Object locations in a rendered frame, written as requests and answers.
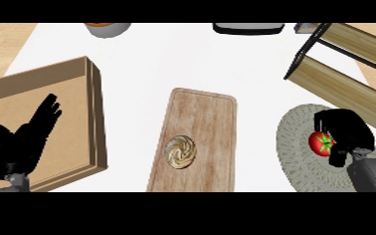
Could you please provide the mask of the wooden tiered shelf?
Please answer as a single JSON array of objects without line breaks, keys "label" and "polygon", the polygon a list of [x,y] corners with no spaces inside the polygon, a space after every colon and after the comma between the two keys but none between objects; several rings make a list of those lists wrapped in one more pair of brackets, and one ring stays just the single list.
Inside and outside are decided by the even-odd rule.
[{"label": "wooden tiered shelf", "polygon": [[376,36],[347,23],[322,23],[283,79],[338,108],[354,110],[376,128],[376,87],[367,85],[357,64],[376,73]]}]

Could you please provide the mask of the red tomato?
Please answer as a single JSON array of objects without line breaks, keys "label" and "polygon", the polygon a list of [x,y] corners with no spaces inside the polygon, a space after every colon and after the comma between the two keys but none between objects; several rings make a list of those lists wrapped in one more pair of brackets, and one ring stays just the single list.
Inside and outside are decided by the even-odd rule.
[{"label": "red tomato", "polygon": [[335,145],[335,139],[332,135],[323,131],[316,131],[308,138],[308,145],[313,152],[319,156],[329,157],[331,150]]}]

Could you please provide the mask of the wooden cutting board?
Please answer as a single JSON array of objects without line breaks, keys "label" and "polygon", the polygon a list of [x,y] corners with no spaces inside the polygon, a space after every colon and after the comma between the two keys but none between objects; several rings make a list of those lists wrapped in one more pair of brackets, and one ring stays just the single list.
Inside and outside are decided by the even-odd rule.
[{"label": "wooden cutting board", "polygon": [[[165,147],[176,135],[195,143],[192,165],[174,169]],[[236,99],[176,88],[171,93],[148,191],[220,191],[235,187]]]}]

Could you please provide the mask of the swirled beige cupcake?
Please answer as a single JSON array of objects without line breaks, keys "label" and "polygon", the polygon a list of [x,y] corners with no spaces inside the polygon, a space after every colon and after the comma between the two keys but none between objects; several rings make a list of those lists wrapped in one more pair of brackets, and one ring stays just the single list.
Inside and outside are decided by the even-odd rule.
[{"label": "swirled beige cupcake", "polygon": [[186,135],[176,135],[165,147],[165,159],[174,169],[188,168],[195,160],[196,147]]}]

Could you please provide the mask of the black and grey appliance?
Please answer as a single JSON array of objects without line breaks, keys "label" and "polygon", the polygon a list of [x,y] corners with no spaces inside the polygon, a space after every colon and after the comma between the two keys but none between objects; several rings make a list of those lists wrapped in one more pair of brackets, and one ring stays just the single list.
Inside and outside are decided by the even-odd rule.
[{"label": "black and grey appliance", "polygon": [[213,29],[229,35],[273,35],[282,32],[283,23],[214,23]]}]

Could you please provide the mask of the brown wooden tray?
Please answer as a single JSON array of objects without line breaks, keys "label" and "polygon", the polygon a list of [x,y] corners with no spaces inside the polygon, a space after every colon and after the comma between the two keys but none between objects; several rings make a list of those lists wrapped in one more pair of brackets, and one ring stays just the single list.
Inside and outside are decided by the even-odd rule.
[{"label": "brown wooden tray", "polygon": [[0,78],[0,124],[17,130],[58,96],[62,115],[47,138],[30,189],[50,191],[108,168],[101,70],[81,57]]}]

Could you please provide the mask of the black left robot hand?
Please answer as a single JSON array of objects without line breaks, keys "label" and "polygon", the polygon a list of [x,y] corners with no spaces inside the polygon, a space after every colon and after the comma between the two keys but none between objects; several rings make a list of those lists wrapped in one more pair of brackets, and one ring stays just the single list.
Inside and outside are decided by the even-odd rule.
[{"label": "black left robot hand", "polygon": [[62,115],[58,97],[50,94],[27,123],[12,132],[0,124],[0,180],[12,174],[28,175],[39,164],[49,135]]}]

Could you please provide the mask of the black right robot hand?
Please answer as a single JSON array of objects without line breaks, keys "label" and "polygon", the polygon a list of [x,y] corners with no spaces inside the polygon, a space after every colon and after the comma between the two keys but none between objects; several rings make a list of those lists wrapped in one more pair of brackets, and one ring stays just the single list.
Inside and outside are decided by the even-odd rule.
[{"label": "black right robot hand", "polygon": [[345,165],[347,154],[356,148],[375,150],[375,136],[360,115],[348,109],[325,110],[314,114],[314,130],[332,135],[329,164]]}]

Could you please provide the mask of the grey pot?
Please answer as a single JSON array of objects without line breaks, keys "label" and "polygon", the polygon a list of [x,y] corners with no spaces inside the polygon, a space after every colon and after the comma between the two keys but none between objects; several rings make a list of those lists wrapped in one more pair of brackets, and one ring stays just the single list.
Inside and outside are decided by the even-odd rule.
[{"label": "grey pot", "polygon": [[86,27],[93,36],[99,38],[114,38],[130,28],[130,23],[87,23]]}]

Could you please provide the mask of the round grey woven placemat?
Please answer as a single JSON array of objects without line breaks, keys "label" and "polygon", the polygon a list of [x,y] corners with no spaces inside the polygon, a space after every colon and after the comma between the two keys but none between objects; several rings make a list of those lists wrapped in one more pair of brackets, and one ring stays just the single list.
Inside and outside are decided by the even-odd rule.
[{"label": "round grey woven placemat", "polygon": [[[314,114],[332,110],[322,105],[301,105],[282,117],[276,132],[276,152],[282,170],[289,183],[298,192],[354,192],[356,188],[348,176],[347,167],[353,163],[353,155],[347,154],[345,165],[335,167],[329,157],[319,156],[308,145],[314,130]],[[376,158],[375,150],[367,154]]]}]

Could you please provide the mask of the small grey block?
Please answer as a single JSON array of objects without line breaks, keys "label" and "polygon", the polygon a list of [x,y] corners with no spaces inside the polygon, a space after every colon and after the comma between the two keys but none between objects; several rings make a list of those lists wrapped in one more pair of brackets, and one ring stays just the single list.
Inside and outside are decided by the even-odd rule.
[{"label": "small grey block", "polygon": [[311,34],[319,27],[317,23],[298,23],[294,26],[294,31],[297,34]]}]

